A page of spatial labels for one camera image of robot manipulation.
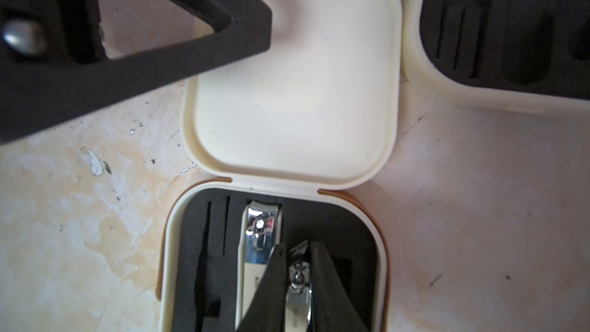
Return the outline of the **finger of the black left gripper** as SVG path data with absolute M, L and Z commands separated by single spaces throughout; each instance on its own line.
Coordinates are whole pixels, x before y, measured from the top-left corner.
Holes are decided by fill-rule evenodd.
M 1 0 L 1 140 L 270 48 L 262 0 Z

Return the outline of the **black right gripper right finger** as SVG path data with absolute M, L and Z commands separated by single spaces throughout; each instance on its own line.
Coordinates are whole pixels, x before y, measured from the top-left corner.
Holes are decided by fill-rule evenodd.
M 324 244 L 310 243 L 312 331 L 368 331 L 347 296 Z

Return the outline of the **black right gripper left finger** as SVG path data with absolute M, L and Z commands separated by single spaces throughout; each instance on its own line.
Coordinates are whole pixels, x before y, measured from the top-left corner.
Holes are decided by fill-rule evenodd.
M 287 250 L 284 244 L 277 244 L 236 331 L 284 331 L 286 293 Z

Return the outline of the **small silver clipper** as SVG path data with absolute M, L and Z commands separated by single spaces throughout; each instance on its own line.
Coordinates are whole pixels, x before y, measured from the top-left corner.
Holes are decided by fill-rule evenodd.
M 294 261 L 288 270 L 284 331 L 306 332 L 310 328 L 312 314 L 310 263 L 304 260 Z

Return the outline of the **cream nail clipper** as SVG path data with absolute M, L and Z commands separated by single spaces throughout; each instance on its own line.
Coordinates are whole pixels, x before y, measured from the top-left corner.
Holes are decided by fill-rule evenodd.
M 251 200 L 242 217 L 238 248 L 238 306 L 236 327 L 246 315 L 272 250 L 281 242 L 282 213 L 279 204 Z

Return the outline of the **cream nail kit case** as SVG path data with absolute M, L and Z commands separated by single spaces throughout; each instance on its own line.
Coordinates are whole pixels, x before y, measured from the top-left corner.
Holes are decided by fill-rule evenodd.
M 587 118 L 589 0 L 404 0 L 402 66 L 438 101 Z
M 181 136 L 212 179 L 176 201 L 159 275 L 162 331 L 236 330 L 246 204 L 279 204 L 289 266 L 326 247 L 370 331 L 385 328 L 387 246 L 347 190 L 396 141 L 401 0 L 263 0 L 268 51 L 187 80 Z

